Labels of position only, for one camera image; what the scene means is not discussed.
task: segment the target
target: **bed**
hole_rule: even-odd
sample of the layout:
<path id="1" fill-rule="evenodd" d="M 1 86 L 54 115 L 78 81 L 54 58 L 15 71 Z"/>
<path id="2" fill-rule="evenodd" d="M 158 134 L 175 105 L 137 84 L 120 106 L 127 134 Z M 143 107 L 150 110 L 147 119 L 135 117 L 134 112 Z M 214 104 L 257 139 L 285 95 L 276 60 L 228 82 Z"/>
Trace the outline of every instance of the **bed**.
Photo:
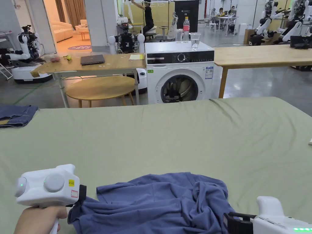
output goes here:
<path id="1" fill-rule="evenodd" d="M 92 198 L 100 185 L 191 172 L 223 180 L 237 212 L 257 214 L 257 196 L 274 196 L 309 222 L 311 138 L 312 118 L 273 97 L 41 109 L 26 127 L 0 130 L 0 228 L 13 233 L 24 209 L 13 196 L 23 172 L 67 163 Z"/>

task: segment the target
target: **yellow notepad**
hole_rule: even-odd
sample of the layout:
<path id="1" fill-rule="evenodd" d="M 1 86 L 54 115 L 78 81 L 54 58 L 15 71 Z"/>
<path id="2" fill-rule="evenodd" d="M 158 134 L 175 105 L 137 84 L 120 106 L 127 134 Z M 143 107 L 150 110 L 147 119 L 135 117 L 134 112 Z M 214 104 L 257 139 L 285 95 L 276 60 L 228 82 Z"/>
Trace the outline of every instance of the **yellow notepad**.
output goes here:
<path id="1" fill-rule="evenodd" d="M 144 54 L 132 54 L 130 55 L 129 60 L 143 60 Z"/>

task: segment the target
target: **round rug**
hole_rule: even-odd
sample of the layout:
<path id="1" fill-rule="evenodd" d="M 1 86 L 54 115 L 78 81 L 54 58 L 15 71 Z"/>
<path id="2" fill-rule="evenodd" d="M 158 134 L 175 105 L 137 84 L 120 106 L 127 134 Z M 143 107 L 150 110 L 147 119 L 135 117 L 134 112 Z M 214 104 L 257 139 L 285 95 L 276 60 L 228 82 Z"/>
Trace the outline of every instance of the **round rug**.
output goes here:
<path id="1" fill-rule="evenodd" d="M 68 48 L 69 50 L 89 50 L 91 49 L 90 45 L 84 45 L 84 46 L 72 46 Z"/>

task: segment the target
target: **beige sofa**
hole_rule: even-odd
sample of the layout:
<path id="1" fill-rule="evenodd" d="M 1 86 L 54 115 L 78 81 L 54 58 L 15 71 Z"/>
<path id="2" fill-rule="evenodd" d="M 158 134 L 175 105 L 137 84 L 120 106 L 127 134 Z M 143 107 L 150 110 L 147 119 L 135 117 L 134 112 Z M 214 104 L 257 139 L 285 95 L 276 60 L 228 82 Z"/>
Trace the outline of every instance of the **beige sofa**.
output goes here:
<path id="1" fill-rule="evenodd" d="M 52 21 L 51 27 L 56 42 L 60 42 L 68 38 L 71 38 L 74 34 L 72 25 L 68 23 Z"/>

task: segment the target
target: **laptop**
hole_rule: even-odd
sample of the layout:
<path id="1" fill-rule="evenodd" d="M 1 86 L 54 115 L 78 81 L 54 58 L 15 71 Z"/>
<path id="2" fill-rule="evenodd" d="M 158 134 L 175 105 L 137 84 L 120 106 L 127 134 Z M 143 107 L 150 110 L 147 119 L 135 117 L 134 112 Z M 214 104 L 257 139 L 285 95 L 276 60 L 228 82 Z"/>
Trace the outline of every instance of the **laptop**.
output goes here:
<path id="1" fill-rule="evenodd" d="M 105 59 L 102 54 L 83 56 L 80 58 L 81 65 L 91 65 L 91 64 L 99 64 L 99 63 L 105 63 Z"/>

